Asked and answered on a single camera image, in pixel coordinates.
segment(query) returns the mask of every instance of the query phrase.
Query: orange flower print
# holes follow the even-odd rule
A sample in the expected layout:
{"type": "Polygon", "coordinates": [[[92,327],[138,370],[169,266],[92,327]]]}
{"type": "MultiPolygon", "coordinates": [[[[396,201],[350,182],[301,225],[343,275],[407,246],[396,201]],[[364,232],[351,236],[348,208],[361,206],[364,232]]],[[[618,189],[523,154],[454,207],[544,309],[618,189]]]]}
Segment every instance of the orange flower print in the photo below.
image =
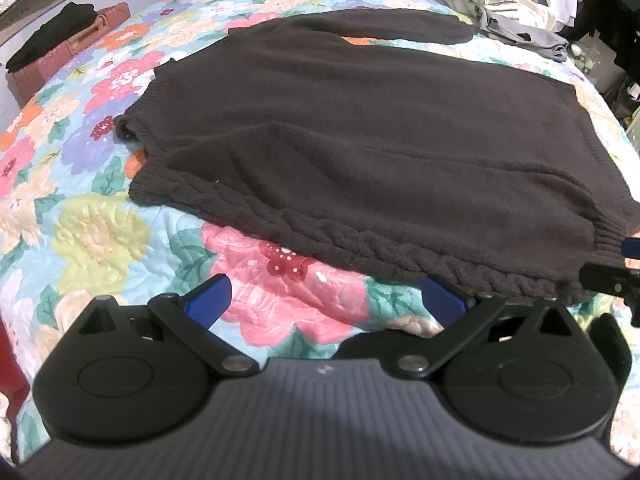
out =
{"type": "Polygon", "coordinates": [[[39,116],[44,108],[40,105],[28,103],[15,118],[15,121],[9,129],[0,135],[0,152],[8,150],[15,142],[15,138],[18,136],[20,128],[31,124],[37,116],[39,116]]]}
{"type": "Polygon", "coordinates": [[[107,52],[112,52],[120,48],[121,46],[126,45],[131,40],[135,40],[140,36],[144,36],[146,32],[152,27],[151,24],[145,25],[143,23],[136,23],[135,25],[129,25],[128,27],[123,28],[122,30],[118,30],[113,32],[112,34],[108,34],[97,46],[96,48],[106,48],[107,52]]]}
{"type": "Polygon", "coordinates": [[[140,171],[140,168],[145,165],[146,155],[144,148],[140,150],[136,150],[135,152],[129,155],[125,165],[124,165],[124,174],[129,179],[132,180],[133,177],[136,176],[136,173],[140,171]]]}
{"type": "Polygon", "coordinates": [[[342,39],[344,41],[346,41],[347,43],[351,43],[352,45],[370,45],[372,42],[378,41],[378,40],[376,40],[376,38],[345,38],[345,37],[342,37],[342,39]]]}

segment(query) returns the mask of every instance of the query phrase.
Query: folded black clothing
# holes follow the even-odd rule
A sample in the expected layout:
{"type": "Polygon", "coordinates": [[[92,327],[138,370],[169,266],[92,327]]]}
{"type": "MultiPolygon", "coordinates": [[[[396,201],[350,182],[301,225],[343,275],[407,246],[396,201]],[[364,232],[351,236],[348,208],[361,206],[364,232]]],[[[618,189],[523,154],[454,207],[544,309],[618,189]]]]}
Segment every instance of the folded black clothing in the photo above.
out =
{"type": "Polygon", "coordinates": [[[81,30],[90,27],[98,17],[92,4],[66,4],[60,12],[42,25],[6,63],[6,69],[17,72],[29,63],[40,59],[47,52],[68,40],[81,30]]]}
{"type": "Polygon", "coordinates": [[[580,266],[622,264],[640,207],[574,88],[341,37],[476,30],[407,9],[233,28],[116,119],[148,151],[130,197],[379,279],[582,301],[580,266]]]}

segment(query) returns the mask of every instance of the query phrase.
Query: bedspread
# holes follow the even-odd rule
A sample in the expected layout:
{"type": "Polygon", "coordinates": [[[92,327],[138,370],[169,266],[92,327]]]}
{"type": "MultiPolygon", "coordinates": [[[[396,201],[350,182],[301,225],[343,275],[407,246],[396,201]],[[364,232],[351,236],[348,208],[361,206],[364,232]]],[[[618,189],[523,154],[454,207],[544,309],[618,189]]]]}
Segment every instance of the bedspread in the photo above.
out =
{"type": "MultiPolygon", "coordinates": [[[[144,155],[140,146],[114,140],[113,117],[145,91],[155,66],[202,49],[230,27],[357,6],[452,13],[433,0],[165,0],[80,53],[25,106],[0,136],[0,313],[28,380],[92,296],[146,303],[160,292],[184,293],[217,272],[232,280],[234,298],[211,330],[261,363],[270,356],[327,358],[340,341],[370,328],[402,328],[422,336],[439,330],[414,288],[334,269],[172,208],[141,208],[127,200],[144,155]]],[[[640,199],[638,155],[570,63],[481,37],[452,46],[349,41],[363,48],[384,43],[506,64],[573,84],[600,140],[640,199]]],[[[479,91],[461,88],[460,99],[479,91]]],[[[618,409],[612,446],[640,462],[640,348],[629,310],[602,295],[571,309],[585,327],[594,316],[612,312],[634,350],[636,366],[618,409]]],[[[19,455],[28,457],[46,439],[29,398],[18,416],[19,455]]]]}

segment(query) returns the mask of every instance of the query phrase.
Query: pink basket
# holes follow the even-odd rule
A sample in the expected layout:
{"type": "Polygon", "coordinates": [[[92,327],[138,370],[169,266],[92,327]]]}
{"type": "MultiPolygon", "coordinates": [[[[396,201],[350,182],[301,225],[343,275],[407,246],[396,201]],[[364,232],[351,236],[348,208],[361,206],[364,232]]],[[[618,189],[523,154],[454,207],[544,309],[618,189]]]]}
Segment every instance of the pink basket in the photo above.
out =
{"type": "Polygon", "coordinates": [[[29,63],[11,75],[22,104],[26,104],[56,72],[68,63],[78,52],[94,44],[114,28],[119,27],[131,16],[129,6],[120,3],[98,10],[94,24],[63,41],[44,56],[29,63]]]}

